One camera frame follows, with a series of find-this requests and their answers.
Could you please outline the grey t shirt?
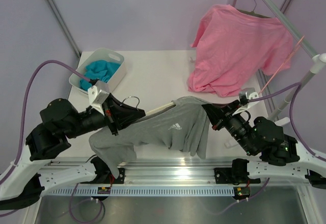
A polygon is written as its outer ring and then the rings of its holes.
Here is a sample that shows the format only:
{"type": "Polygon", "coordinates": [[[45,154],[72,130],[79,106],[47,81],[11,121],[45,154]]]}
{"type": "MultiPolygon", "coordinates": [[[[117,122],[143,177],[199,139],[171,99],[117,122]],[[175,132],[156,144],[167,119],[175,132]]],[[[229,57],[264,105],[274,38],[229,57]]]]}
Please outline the grey t shirt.
{"type": "Polygon", "coordinates": [[[210,121],[203,106],[207,103],[193,96],[181,97],[171,108],[139,119],[117,136],[102,128],[90,136],[90,147],[114,177],[119,175],[119,164],[137,159],[136,146],[165,146],[205,159],[210,121]]]}

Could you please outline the cream hanger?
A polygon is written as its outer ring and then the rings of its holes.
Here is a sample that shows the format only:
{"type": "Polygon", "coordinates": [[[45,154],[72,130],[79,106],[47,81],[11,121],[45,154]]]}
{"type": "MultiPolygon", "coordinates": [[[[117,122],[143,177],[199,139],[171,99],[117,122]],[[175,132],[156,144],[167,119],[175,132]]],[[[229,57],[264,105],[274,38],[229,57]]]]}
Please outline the cream hanger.
{"type": "MultiPolygon", "coordinates": [[[[139,106],[141,100],[140,100],[139,97],[137,97],[137,96],[128,96],[128,97],[124,98],[123,101],[120,103],[120,105],[121,105],[121,106],[124,105],[126,100],[128,100],[128,99],[132,99],[132,98],[134,98],[134,99],[136,99],[136,100],[138,101],[138,103],[137,103],[137,105],[136,105],[135,108],[136,108],[137,110],[139,110],[138,106],[139,106]]],[[[163,111],[163,110],[165,110],[165,109],[169,109],[169,108],[174,107],[174,106],[175,106],[175,104],[174,104],[173,102],[170,102],[170,103],[164,104],[164,105],[162,105],[162,106],[160,106],[160,107],[157,107],[157,108],[155,108],[155,109],[152,109],[152,110],[150,110],[150,111],[145,111],[145,116],[153,115],[153,114],[155,114],[155,113],[161,112],[161,111],[163,111]]]]}

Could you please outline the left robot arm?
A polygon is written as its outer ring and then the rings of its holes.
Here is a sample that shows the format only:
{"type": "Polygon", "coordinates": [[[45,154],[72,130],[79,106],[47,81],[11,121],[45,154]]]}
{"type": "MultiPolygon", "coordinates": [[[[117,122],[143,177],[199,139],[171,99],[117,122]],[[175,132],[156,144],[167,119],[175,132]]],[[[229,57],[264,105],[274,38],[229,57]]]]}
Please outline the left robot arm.
{"type": "Polygon", "coordinates": [[[36,203],[40,197],[63,186],[76,183],[103,183],[118,178],[113,168],[99,157],[62,172],[41,174],[39,170],[70,148],[71,138],[98,129],[109,129],[112,135],[145,116],[145,111],[109,95],[102,111],[93,106],[78,112],[67,99],[56,99],[40,111],[42,123],[27,136],[22,155],[13,169],[1,175],[1,210],[19,210],[36,203]]]}

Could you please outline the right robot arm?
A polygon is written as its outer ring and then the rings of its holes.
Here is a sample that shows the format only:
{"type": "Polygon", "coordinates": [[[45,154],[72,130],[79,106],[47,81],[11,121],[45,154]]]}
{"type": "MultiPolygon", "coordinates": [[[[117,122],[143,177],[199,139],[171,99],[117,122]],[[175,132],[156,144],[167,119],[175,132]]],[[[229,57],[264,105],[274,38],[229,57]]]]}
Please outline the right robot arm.
{"type": "Polygon", "coordinates": [[[215,168],[222,183],[257,183],[262,178],[297,179],[314,188],[325,189],[325,161],[310,153],[296,138],[286,135],[281,126],[265,117],[257,117],[250,126],[237,110],[238,100],[227,105],[204,104],[213,130],[226,129],[248,156],[237,158],[230,168],[215,168]]]}

